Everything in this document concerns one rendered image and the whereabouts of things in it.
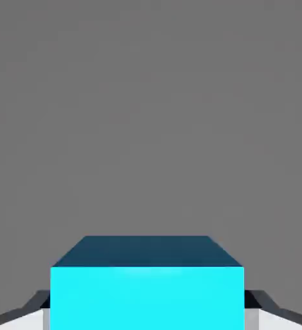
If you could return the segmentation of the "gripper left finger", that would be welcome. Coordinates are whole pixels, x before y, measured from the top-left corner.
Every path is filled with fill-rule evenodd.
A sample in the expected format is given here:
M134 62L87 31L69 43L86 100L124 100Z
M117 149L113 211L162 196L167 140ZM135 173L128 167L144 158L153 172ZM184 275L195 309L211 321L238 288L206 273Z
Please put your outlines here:
M50 330L50 291L38 290L22 307L0 314L0 330Z

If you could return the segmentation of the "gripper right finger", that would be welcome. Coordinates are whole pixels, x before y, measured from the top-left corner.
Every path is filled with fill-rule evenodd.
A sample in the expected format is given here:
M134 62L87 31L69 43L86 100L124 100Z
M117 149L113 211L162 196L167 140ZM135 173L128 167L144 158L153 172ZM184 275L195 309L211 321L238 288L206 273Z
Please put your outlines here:
M245 330L302 330L302 314L280 307L264 290L245 290Z

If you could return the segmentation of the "small cyan cube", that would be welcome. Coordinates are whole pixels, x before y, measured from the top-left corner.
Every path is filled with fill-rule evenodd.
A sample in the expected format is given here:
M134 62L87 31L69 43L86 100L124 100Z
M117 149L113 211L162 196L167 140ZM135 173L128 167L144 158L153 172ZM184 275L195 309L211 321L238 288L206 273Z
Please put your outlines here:
M50 270L50 330L245 330L244 291L208 236L87 236Z

